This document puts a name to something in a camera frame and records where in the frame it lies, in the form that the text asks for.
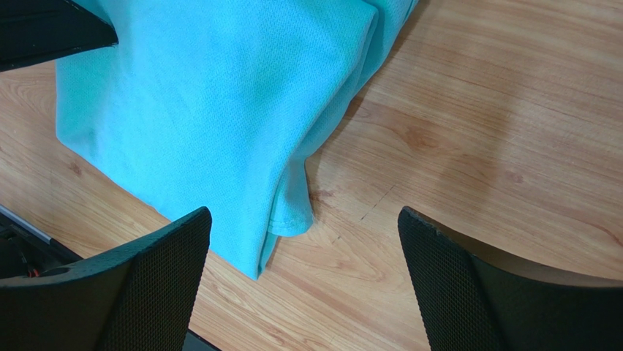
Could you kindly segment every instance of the turquoise towel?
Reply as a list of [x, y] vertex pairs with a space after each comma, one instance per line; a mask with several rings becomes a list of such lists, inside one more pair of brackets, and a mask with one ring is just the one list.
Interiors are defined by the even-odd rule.
[[247, 276], [312, 225], [304, 170], [417, 0], [77, 0], [114, 48], [56, 62], [59, 140]]

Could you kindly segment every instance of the wood grain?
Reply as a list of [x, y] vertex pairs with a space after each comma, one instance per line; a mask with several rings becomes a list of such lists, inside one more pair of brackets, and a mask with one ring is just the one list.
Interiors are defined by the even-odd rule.
[[[623, 279], [623, 1], [433, 0], [307, 162], [316, 225], [251, 282], [217, 256], [191, 328], [223, 350], [427, 350], [403, 205]], [[0, 202], [91, 256], [166, 220], [61, 146], [53, 64], [0, 74]]]

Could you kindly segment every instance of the black mesh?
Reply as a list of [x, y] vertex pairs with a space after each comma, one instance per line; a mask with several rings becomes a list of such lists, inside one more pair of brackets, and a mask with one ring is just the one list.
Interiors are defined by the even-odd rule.
[[528, 279], [483, 262], [410, 208], [398, 224], [433, 351], [623, 350], [623, 282], [576, 287]]
[[513, 350], [623, 350], [623, 289], [549, 284], [473, 261]]
[[398, 229], [431, 349], [505, 350], [469, 254], [409, 209]]
[[73, 1], [0, 1], [0, 72], [117, 42], [113, 27]]
[[98, 350], [181, 350], [209, 244], [196, 233], [210, 226], [204, 216], [136, 257]]

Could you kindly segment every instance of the fabric fold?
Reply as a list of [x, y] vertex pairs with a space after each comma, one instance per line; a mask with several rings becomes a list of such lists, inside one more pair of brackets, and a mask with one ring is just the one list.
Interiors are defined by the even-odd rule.
[[119, 44], [56, 62], [57, 135], [257, 279], [278, 235], [312, 225], [305, 159], [389, 54], [413, 5], [78, 0]]

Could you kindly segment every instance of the wooden table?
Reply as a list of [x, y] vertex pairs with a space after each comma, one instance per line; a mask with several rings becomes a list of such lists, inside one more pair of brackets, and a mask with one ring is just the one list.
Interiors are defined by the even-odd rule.
[[[403, 205], [623, 279], [623, 1], [423, 1], [307, 162], [317, 223], [251, 282], [208, 256], [191, 328], [223, 350], [426, 350]], [[0, 74], [0, 202], [83, 256], [167, 221], [54, 135], [54, 70]]]

